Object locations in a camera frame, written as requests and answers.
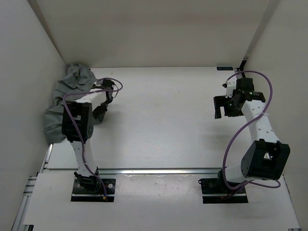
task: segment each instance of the white table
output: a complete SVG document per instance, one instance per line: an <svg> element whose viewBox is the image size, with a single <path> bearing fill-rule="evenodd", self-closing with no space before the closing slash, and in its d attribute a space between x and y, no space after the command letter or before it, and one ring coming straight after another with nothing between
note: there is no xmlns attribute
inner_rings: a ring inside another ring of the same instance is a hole
<svg viewBox="0 0 308 231"><path fill-rule="evenodd" d="M70 202L73 171L38 175L24 224L33 231L288 231L299 228L283 178L247 186L247 204L202 203L201 175L117 175L113 203Z"/></svg>
<svg viewBox="0 0 308 231"><path fill-rule="evenodd" d="M221 167L229 140L246 122L243 116L214 119L213 97L225 94L221 85L234 71L215 67L92 71L96 78L113 77L124 85L90 139L99 168ZM250 144L246 129L232 146L227 164L238 164ZM77 168L68 141L53 146L48 168Z"/></svg>

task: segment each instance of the crumpled fabric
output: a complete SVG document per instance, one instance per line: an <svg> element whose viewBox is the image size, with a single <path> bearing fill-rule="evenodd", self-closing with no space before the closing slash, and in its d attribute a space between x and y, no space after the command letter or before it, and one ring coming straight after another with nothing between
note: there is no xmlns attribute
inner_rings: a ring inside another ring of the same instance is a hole
<svg viewBox="0 0 308 231"><path fill-rule="evenodd" d="M59 80L53 90L53 107L44 113L44 131L48 143L61 142L62 134L63 97L69 93L88 92L97 81L93 72L80 64L69 64L67 76ZM69 96L67 100L74 101L82 95Z"/></svg>

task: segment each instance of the purple cable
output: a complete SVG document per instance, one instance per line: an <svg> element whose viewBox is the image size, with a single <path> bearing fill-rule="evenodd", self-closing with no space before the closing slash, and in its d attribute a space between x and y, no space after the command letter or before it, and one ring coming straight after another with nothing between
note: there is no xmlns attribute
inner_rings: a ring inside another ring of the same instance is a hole
<svg viewBox="0 0 308 231"><path fill-rule="evenodd" d="M106 196L107 196L107 191L106 191L106 187L105 187L105 185L104 185L103 180L102 180L99 176L97 176L94 172L92 172L91 169L88 167L88 165L87 165L87 163L86 163L86 159L85 159L85 144L84 144L84 142L83 142L83 138L82 138L81 132L80 132L80 130L79 130L79 128L78 128L78 125L77 125L76 121L74 120L74 117L72 116L72 114L71 114L71 112L69 111L69 108L68 108L68 106L67 106L67 104L66 104L66 98L67 98L68 96L72 96L72 95L90 95L90 94L93 94L93 93L104 92L104 91L119 92L120 90L123 89L123 84L122 84L119 80L114 79L114 78L101 78L101 79L97 80L96 82L98 83L99 81L104 80L104 79L111 79L111 80L113 80L113 81L116 81L116 82L118 82L118 83L121 85L121 87L118 88L117 90L103 89L103 90L96 90L96 91L91 91L91 92L82 92L82 93L71 93L71 94L66 94L66 95L63 97L63 105L64 105L64 108L65 108L66 111L67 111L67 114L68 114L69 118L70 118L71 121L73 122L73 125L74 125L74 127L75 127L75 129L76 129L76 131L77 131L77 134L78 134L78 136L79 136L79 138L80 138L80 140L81 140L81 146L82 146L82 161L83 161L83 164L85 165L85 167L86 167L86 169L89 171L89 173L91 173L97 180L100 181L100 184L103 186L103 189L104 189L104 196L106 197Z"/></svg>
<svg viewBox="0 0 308 231"><path fill-rule="evenodd" d="M229 189L231 189L231 190L236 190L236 189L238 189L238 188L240 188L240 187L245 186L245 184L246 184L246 181L244 181L244 182L242 182L241 184L239 184L239 185L237 185L237 186L235 186L235 187L232 187L232 186L230 186L229 183L227 182L227 178L226 178L226 162L227 162L227 156L228 156L229 150L230 150L230 148L231 148L231 145L233 144L235 138L236 138L246 127L248 127L248 126L249 126L250 124L252 124L253 122L257 121L258 119L260 119L260 118L264 115L264 113L266 112L267 108L269 107L270 102L271 102L271 99L272 99L272 97L273 97L273 86L272 86L272 84L271 84L269 78L268 78L265 74L263 74L263 73L261 73L261 72L258 72L258 71L240 71L240 72L237 72L237 73L233 74L232 76L230 76L230 77L226 80L226 82L227 82L229 79L231 79L232 77L234 77L234 76L236 76L236 75L238 75L238 74L242 74L242 73L256 73L256 74L258 74L258 75L263 76L263 77L266 79L266 81L268 82L268 84L269 84L269 90L270 90L270 91L269 91L269 95L270 95L270 96L269 96L269 100L268 100L267 104L265 105L265 107L264 107L262 113L261 113L260 115L258 115L256 118L254 118L254 119L250 120L249 122L247 122L244 126L242 126L242 127L234 134L234 136L231 138L231 140L230 140L230 142L229 142L229 144L228 144L228 146L227 146L227 149L226 149L225 155L224 155L224 157L223 157L223 161L222 161L222 176L223 176L223 180L224 180L226 186L227 186ZM277 181L277 182L278 182L278 186L268 186L268 185L263 185L263 184L254 183L254 182L252 182L252 181L249 181L248 183L254 184L254 185L258 185L258 186L262 186L262 187L266 187L266 188L279 188L281 184L280 184L279 181Z"/></svg>

